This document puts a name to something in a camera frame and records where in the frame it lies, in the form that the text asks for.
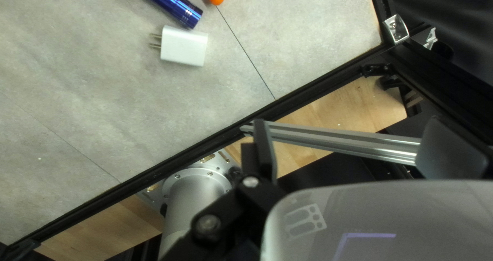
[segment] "bolt head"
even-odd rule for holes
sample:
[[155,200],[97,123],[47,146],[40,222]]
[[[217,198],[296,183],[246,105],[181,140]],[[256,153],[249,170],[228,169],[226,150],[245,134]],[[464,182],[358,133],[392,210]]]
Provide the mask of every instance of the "bolt head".
[[243,185],[245,185],[245,187],[255,188],[258,186],[260,181],[255,176],[247,176],[247,177],[243,178],[242,183],[243,183]]
[[203,235],[214,233],[221,226],[221,220],[214,215],[203,215],[195,223],[195,230]]

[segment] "blue flashlight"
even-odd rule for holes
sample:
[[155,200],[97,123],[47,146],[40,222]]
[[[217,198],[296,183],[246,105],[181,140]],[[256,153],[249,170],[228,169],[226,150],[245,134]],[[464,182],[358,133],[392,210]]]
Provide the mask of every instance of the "blue flashlight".
[[202,10],[188,0],[152,0],[163,7],[181,23],[194,28],[202,16]]

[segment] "wooden surface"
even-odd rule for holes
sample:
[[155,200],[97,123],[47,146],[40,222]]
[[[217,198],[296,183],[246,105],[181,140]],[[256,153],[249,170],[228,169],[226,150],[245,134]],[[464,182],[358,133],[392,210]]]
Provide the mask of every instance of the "wooden surface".
[[[406,118],[396,89],[376,86],[378,77],[360,78],[278,120],[279,122],[377,132]],[[240,163],[243,138],[226,147]],[[279,173],[283,176],[330,154],[274,142]],[[137,196],[90,217],[42,242],[36,249],[55,261],[103,261],[161,233],[164,219]]]
[[[346,86],[296,110],[277,122],[335,129],[377,132],[407,117],[398,88],[383,91],[378,77],[353,81]],[[245,137],[225,150],[241,163],[240,144],[251,142]],[[330,151],[274,142],[278,177],[310,164]]]
[[103,261],[161,234],[164,218],[133,195],[44,241],[55,261]]

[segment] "silver metal rail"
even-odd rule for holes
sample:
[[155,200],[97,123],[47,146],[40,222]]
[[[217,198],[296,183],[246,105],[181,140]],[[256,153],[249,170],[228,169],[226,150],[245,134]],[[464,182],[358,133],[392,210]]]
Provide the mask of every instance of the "silver metal rail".
[[[380,133],[268,122],[272,140],[415,166],[421,139]],[[240,130],[253,135],[253,126]]]

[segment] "white power adapter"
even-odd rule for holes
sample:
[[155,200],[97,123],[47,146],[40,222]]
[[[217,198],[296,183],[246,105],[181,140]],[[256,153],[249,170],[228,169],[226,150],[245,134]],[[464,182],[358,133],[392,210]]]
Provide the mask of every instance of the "white power adapter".
[[168,25],[163,27],[161,44],[149,44],[161,50],[161,60],[203,67],[206,57],[207,33],[177,29]]

